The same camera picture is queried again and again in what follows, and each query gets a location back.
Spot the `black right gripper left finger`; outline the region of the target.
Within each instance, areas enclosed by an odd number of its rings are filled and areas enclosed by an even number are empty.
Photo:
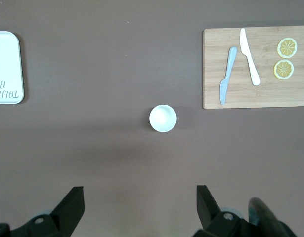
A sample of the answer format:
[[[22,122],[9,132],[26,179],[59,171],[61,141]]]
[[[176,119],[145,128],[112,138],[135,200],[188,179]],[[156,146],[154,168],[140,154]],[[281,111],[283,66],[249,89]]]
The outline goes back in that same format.
[[[70,237],[84,211],[84,188],[73,187],[49,214],[38,215],[14,230],[0,223],[0,237]]]

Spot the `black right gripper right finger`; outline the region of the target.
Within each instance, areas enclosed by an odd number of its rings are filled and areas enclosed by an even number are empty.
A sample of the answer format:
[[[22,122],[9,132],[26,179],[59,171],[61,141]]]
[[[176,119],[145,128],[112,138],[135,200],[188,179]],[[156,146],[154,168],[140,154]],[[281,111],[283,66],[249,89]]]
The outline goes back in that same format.
[[[222,211],[206,185],[198,185],[197,213],[202,225],[194,237],[254,237],[256,230],[232,211]]]

